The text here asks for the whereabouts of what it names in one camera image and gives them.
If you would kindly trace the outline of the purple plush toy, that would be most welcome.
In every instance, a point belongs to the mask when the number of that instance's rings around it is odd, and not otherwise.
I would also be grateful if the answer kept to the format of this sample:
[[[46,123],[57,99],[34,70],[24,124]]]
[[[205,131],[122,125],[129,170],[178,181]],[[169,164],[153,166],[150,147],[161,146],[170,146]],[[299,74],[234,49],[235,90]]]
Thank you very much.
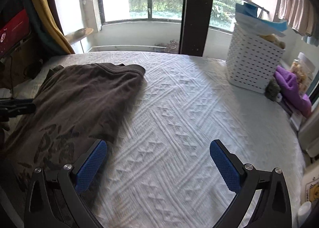
[[[311,115],[312,104],[307,94],[302,96],[299,94],[297,76],[283,67],[277,66],[274,77],[281,88],[282,96],[304,117],[308,118]]]

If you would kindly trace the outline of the white textured bedspread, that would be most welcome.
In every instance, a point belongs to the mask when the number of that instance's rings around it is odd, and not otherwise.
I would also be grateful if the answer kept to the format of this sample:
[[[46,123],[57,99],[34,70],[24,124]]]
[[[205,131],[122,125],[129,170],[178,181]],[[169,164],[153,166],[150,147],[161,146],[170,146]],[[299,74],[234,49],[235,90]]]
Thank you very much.
[[[305,160],[284,109],[231,85],[221,60],[150,52],[95,52],[54,57],[16,87],[35,98],[58,66],[111,63],[145,69],[108,156],[83,198],[103,227],[212,227],[229,191],[211,159],[219,139],[244,163],[280,168],[297,227]]]

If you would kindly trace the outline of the hanging pink clothes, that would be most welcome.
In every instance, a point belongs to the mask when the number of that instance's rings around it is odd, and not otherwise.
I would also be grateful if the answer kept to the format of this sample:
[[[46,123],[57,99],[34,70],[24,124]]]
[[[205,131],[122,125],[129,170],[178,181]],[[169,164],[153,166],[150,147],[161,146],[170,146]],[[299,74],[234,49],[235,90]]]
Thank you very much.
[[[311,36],[314,30],[314,8],[309,0],[281,0],[279,19],[302,36]]]

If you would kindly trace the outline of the yellow curtain left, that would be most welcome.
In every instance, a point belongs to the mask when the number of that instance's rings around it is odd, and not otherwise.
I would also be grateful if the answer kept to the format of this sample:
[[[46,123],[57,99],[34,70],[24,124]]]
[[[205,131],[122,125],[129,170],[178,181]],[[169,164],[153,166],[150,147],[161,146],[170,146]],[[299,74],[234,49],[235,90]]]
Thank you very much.
[[[74,54],[71,44],[67,41],[53,18],[48,0],[32,0],[33,6],[39,16],[42,26],[54,44],[63,52],[63,54]]]

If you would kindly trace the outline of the dried plant on balcony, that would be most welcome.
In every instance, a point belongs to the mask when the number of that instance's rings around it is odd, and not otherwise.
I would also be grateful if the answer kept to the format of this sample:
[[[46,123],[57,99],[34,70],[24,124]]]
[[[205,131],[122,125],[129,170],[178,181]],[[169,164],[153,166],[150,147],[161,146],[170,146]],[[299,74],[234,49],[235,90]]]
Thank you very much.
[[[156,51],[160,53],[178,54],[179,53],[179,41],[170,40],[170,42],[164,44],[156,44]]]

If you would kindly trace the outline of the white lotion tube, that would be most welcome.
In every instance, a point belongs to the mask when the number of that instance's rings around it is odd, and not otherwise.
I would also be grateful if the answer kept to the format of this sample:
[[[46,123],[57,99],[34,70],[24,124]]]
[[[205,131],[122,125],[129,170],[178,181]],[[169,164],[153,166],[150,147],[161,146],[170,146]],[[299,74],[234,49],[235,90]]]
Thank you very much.
[[[312,210],[312,204],[310,201],[304,202],[297,213],[297,221],[298,221],[298,227],[301,227],[307,218],[310,216]]]

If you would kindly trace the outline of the red box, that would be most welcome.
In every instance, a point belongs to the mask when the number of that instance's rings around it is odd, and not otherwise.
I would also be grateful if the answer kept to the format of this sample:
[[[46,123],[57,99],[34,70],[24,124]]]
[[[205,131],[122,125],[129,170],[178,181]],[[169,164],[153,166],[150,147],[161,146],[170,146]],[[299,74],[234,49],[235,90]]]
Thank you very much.
[[[29,17],[26,10],[23,9],[1,29],[1,56],[7,53],[17,42],[26,37],[29,32]]]

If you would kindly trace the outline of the white bear mug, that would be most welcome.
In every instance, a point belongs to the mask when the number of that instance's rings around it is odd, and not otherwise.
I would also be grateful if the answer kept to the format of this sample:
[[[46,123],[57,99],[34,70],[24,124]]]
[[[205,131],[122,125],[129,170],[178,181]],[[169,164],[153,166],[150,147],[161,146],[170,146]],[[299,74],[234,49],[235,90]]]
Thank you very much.
[[[318,201],[319,181],[318,160],[305,169],[301,185],[301,204],[305,202],[316,203]]]

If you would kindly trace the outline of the white perforated storage basket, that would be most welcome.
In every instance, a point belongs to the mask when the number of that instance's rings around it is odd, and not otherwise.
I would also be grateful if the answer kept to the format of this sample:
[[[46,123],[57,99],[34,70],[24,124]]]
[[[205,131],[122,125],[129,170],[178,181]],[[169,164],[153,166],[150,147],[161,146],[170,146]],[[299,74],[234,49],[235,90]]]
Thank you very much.
[[[235,24],[226,58],[228,81],[263,94],[285,50]]]

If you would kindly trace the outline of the dark grey t-shirt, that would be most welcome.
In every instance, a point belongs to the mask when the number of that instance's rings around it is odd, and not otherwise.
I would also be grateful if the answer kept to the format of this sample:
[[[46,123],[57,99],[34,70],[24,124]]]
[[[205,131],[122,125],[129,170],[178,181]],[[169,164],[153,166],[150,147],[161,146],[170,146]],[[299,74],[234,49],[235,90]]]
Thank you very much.
[[[145,69],[111,63],[58,66],[48,72],[33,103],[1,146],[1,187],[22,216],[33,170],[74,163],[97,139],[112,143]]]

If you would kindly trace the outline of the blue cloth on basket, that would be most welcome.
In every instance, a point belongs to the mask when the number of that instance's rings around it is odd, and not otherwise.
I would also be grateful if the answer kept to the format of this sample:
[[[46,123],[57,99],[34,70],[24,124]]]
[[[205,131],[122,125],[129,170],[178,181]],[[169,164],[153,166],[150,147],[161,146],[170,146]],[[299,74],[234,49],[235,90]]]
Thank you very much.
[[[235,5],[235,19],[239,26],[250,33],[256,35],[275,34],[282,36],[283,32],[288,29],[286,21],[271,22],[264,20],[257,15],[258,7],[255,5],[244,3]]]

